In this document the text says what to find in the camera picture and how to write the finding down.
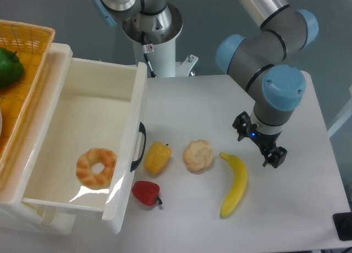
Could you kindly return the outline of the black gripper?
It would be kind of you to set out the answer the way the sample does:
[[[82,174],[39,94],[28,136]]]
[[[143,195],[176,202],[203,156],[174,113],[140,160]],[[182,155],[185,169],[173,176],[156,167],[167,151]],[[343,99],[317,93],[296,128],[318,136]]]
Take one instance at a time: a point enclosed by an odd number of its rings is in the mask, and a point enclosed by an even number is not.
[[[257,124],[251,124],[247,112],[240,113],[235,118],[232,127],[238,134],[238,141],[249,137],[259,147],[265,158],[263,167],[270,165],[273,168],[278,168],[285,161],[287,150],[276,145],[281,132],[274,134],[272,132],[261,132]]]

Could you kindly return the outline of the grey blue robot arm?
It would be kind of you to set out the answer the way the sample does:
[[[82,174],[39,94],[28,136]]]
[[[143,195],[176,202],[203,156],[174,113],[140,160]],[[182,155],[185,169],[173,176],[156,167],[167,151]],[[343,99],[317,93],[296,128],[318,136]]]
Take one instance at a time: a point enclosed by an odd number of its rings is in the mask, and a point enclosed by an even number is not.
[[[167,0],[93,0],[108,25],[120,23],[134,46],[135,61],[147,65],[148,76],[188,75],[191,68],[175,61],[175,40],[183,28],[180,11]],[[284,64],[318,34],[316,17],[293,10],[286,0],[239,0],[259,26],[259,35],[227,37],[215,60],[255,102],[251,114],[233,122],[238,138],[249,138],[260,149],[264,165],[280,166],[287,155],[277,146],[284,124],[299,105],[306,88],[302,72]]]

